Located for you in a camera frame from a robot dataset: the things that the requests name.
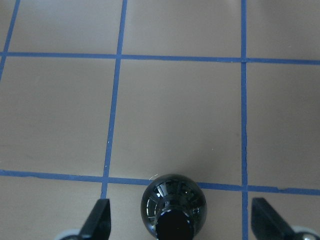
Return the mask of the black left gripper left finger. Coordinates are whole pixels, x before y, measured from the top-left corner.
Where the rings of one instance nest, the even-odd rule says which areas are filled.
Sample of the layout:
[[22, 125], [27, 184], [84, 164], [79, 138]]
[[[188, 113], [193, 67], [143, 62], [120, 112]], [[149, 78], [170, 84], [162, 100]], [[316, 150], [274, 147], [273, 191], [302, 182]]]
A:
[[78, 235], [81, 240], [108, 240], [110, 234], [110, 200], [107, 198], [99, 199], [95, 203]]

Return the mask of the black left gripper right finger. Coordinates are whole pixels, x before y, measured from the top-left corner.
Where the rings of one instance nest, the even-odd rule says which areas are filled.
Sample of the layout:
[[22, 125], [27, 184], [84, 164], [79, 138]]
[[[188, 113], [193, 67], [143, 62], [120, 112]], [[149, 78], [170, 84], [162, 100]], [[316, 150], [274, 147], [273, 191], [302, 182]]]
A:
[[292, 227], [263, 197], [251, 202], [251, 230], [257, 240], [293, 240]]

